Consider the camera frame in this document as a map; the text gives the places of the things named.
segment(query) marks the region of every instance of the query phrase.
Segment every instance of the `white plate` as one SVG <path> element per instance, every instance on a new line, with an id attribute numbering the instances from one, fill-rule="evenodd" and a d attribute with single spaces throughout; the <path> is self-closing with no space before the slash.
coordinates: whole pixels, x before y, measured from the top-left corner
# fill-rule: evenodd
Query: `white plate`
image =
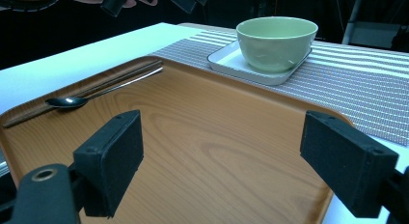
<path id="1" fill-rule="evenodd" d="M 241 54 L 238 41 L 232 42 L 227 46 L 210 54 L 207 60 L 213 70 L 228 75 L 239 77 L 245 80 L 258 82 L 263 85 L 277 86 L 286 82 L 286 80 L 301 66 L 311 51 L 304 59 L 291 70 L 277 73 L 263 73 L 255 70 L 249 65 Z"/>

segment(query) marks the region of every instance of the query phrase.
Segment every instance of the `tray surface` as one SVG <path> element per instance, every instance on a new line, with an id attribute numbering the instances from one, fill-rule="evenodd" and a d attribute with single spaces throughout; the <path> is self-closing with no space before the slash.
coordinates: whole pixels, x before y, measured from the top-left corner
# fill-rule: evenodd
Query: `tray surface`
<path id="1" fill-rule="evenodd" d="M 144 57 L 14 108 L 3 124 L 47 98 L 157 58 Z M 112 117 L 141 110 L 145 158 L 113 219 L 84 223 L 319 223 L 332 192 L 299 153 L 306 110 L 336 112 L 180 63 L 85 106 L 10 128 L 0 144 L 18 180 L 72 152 Z"/>

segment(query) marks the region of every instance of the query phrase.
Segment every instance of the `ceramic bowl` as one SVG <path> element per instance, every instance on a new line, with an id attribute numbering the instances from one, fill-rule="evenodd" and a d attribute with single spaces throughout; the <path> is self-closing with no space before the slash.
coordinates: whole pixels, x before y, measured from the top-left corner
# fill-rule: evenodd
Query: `ceramic bowl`
<path id="1" fill-rule="evenodd" d="M 297 65 L 311 50 L 318 26 L 295 17 L 261 17 L 236 27 L 244 59 L 257 70 L 283 72 Z"/>

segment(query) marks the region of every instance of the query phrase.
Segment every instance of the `metal spoon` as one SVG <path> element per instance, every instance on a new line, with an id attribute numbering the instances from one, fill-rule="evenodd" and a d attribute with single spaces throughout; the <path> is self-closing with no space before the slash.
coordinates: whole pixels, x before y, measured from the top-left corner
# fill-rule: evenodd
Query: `metal spoon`
<path id="1" fill-rule="evenodd" d="M 144 79 L 144 78 L 147 78 L 147 77 L 149 77 L 149 76 L 152 76 L 152 75 L 154 75 L 154 74 L 156 74 L 156 73 L 161 72 L 162 69 L 163 69 L 163 68 L 159 68 L 159 69 L 154 70 L 154 71 L 152 71 L 152 72 L 150 72 L 150 73 L 147 73 L 147 74 L 145 74 L 145 75 L 143 75 L 143 76 L 140 76 L 140 77 L 138 77 L 138 78 L 135 78 L 135 79 L 133 79 L 133 80 L 131 80 L 131 81 L 128 81 L 128 82 L 126 82 L 126 83 L 123 83 L 122 85 L 119 85 L 119 86 L 113 87 L 113 88 L 111 88 L 111 89 L 108 89 L 108 90 L 106 90 L 106 91 L 102 91 L 102 92 L 100 92 L 100 93 L 98 93 L 98 94 L 95 94 L 95 95 L 93 95 L 93 96 L 91 96 L 91 97 L 89 97 L 89 98 L 80 98 L 80 97 L 50 98 L 50 99 L 47 99 L 47 100 L 45 101 L 45 103 L 47 103 L 47 104 L 50 105 L 50 106 L 54 106 L 54 107 L 58 107 L 58 108 L 74 108 L 74 107 L 80 107 L 80 106 L 85 105 L 89 100 L 91 100 L 91 99 L 93 99 L 93 98 L 100 97 L 100 96 L 105 95 L 105 94 L 107 94 L 107 93 L 109 93 L 109 92 L 112 92 L 112 91 L 115 91 L 115 90 L 117 90 L 117 89 L 120 89 L 120 88 L 122 88 L 122 87 L 124 87 L 124 86 L 127 86 L 127 85 L 129 85 L 129 84 L 131 84 L 131 83 L 134 83 L 134 82 L 137 82 L 137 81 L 142 80 L 142 79 Z"/>

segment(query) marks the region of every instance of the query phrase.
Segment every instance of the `striped table runner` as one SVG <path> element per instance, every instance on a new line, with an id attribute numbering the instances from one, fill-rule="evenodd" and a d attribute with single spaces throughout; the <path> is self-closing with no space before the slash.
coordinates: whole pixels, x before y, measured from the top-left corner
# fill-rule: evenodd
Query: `striped table runner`
<path id="1" fill-rule="evenodd" d="M 212 70 L 207 56 L 235 40 L 235 34 L 203 31 L 151 55 Z M 408 146 L 408 54 L 315 42 L 286 83 L 258 86 L 338 110 L 362 132 Z"/>

